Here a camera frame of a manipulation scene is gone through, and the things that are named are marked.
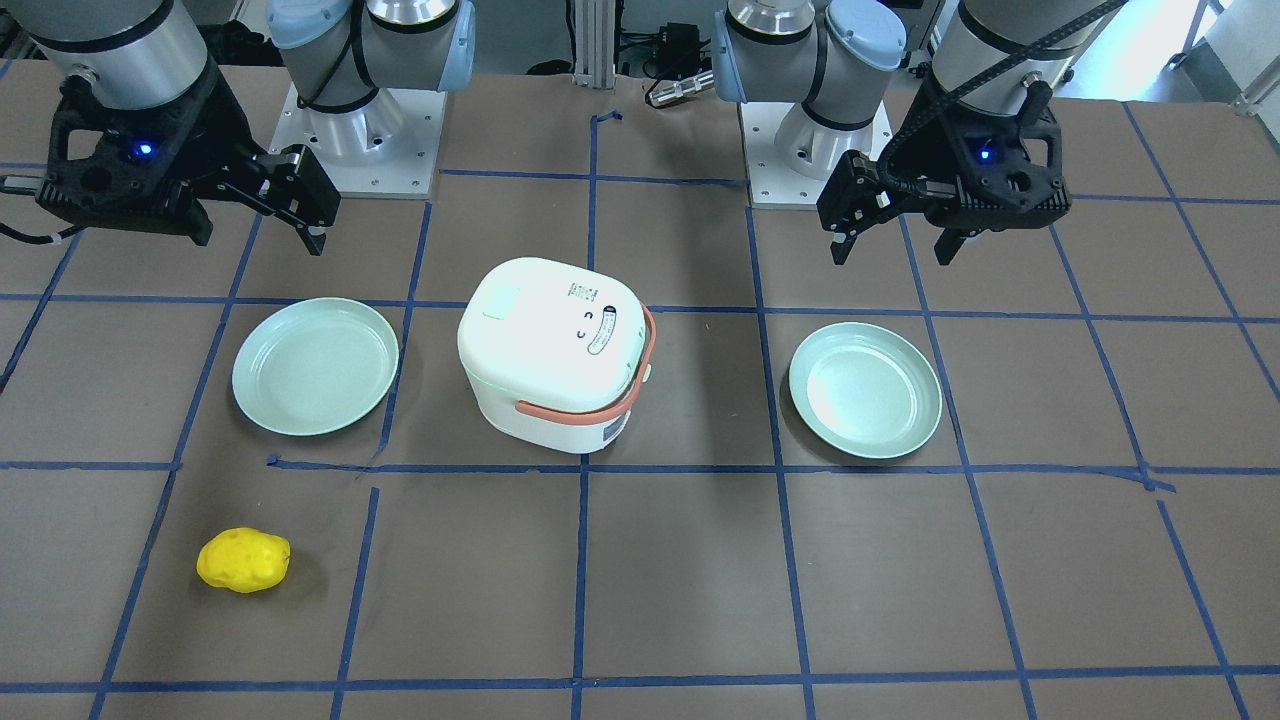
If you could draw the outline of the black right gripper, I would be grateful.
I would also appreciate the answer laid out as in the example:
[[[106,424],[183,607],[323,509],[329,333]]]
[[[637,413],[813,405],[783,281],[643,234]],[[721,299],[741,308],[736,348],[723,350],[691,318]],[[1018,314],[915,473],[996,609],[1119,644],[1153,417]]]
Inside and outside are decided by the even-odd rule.
[[[102,105],[90,81],[68,76],[52,115],[36,202],[83,228],[184,236],[204,247],[212,224],[202,200],[239,177],[242,204],[292,227],[323,254],[340,193],[307,145],[266,152],[219,65],[209,61],[178,97],[156,108]]]

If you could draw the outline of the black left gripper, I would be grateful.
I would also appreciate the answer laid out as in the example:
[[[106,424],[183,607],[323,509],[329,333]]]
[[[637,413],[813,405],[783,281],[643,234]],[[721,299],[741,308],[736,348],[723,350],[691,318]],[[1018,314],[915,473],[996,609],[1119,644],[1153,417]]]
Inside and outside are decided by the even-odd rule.
[[[858,237],[887,222],[890,199],[943,228],[934,258],[948,266],[984,231],[1038,229],[1073,206],[1062,168],[1062,133],[1051,86],[1034,79],[1014,94],[1010,115],[989,114],[925,79],[899,132],[877,164],[846,151],[817,200],[832,236],[829,254],[842,266]]]

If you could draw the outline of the green plate near left arm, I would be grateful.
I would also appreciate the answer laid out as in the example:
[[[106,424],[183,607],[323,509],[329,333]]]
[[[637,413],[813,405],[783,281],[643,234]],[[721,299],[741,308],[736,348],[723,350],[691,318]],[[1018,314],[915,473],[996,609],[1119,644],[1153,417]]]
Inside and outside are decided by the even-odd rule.
[[[805,427],[858,457],[905,457],[934,436],[943,411],[940,377],[902,336],[863,322],[812,332],[788,364],[788,389]]]

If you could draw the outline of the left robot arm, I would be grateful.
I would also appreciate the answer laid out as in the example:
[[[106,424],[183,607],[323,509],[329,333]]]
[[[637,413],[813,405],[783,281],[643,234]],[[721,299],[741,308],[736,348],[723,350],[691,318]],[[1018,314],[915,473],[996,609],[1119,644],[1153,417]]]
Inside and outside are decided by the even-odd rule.
[[[787,150],[823,182],[815,200],[836,264],[865,231],[906,214],[940,229],[948,265],[986,232],[1043,229],[1073,196],[1051,101],[1117,1],[960,1],[902,124],[865,143],[815,150],[869,131],[908,50],[879,1],[728,1],[710,38],[716,92],[787,102]]]

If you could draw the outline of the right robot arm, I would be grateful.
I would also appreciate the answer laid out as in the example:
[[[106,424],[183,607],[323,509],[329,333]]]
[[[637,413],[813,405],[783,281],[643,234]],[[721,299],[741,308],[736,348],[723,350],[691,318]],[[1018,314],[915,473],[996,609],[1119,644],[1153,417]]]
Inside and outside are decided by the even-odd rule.
[[[415,151],[394,91],[457,92],[474,68],[471,1],[270,1],[270,38],[311,126],[278,150],[257,142],[212,51],[180,1],[9,1],[6,9],[63,74],[40,177],[4,176],[67,223],[87,229],[211,238],[207,200],[288,224],[321,254],[340,193],[333,167],[376,165]]]

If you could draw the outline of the green plate near right arm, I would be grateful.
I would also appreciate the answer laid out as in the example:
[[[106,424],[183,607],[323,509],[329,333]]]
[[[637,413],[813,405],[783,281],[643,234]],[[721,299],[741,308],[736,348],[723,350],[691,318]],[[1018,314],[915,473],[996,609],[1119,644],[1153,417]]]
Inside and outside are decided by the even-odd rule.
[[[271,314],[241,345],[230,374],[239,410],[283,436],[344,429],[390,392],[401,342],[374,307],[311,299]]]

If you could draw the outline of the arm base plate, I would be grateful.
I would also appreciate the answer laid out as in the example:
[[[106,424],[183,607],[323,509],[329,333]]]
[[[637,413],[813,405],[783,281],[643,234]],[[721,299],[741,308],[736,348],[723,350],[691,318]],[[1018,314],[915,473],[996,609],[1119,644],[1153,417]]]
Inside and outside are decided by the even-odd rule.
[[[343,199],[429,200],[436,176],[448,94],[383,88],[343,114],[300,108],[291,86],[268,143],[271,152],[311,147]]]
[[[755,209],[812,210],[846,151],[877,158],[892,136],[883,102],[870,124],[854,131],[820,126],[787,102],[741,104],[739,118]]]

